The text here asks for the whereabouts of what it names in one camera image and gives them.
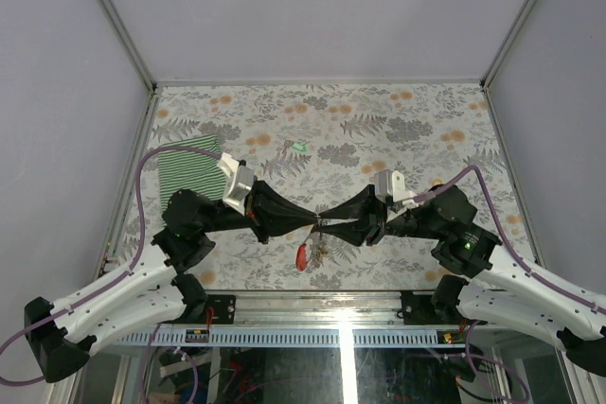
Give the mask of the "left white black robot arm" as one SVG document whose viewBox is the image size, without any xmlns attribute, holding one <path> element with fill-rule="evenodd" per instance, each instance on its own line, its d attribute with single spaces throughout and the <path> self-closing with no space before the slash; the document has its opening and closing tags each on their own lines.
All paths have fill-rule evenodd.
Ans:
<svg viewBox="0 0 606 404">
<path fill-rule="evenodd" d="M 180 189 L 162 218 L 164 228 L 113 271 L 61 299 L 38 297 L 25 306 L 26 339 L 43 381 L 72 376 L 107 345 L 139 329 L 205 318 L 208 297 L 190 269 L 214 248 L 209 234 L 249 229 L 265 243 L 317 220 L 263 181 L 253 182 L 235 202 Z"/>
</svg>

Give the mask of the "grey red key ring holder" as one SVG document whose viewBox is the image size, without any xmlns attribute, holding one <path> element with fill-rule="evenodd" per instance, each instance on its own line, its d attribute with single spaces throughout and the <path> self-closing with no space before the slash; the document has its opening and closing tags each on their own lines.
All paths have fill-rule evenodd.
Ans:
<svg viewBox="0 0 606 404">
<path fill-rule="evenodd" d="M 295 267 L 299 272 L 319 267 L 328 254 L 328 246 L 322 232 L 322 225 L 316 224 L 298 246 Z"/>
</svg>

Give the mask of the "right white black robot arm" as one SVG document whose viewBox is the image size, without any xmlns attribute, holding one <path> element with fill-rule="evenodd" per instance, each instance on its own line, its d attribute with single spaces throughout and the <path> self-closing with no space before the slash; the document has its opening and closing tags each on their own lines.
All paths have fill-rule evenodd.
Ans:
<svg viewBox="0 0 606 404">
<path fill-rule="evenodd" d="M 317 231 L 354 245 L 383 237 L 431 239 L 432 257 L 451 273 L 432 299 L 442 323 L 466 319 L 504 325 L 549 343 L 575 365 L 605 374 L 605 297 L 519 256 L 503 232 L 474 223 L 476 208 L 454 185 L 403 199 L 370 185 L 320 214 Z"/>
</svg>

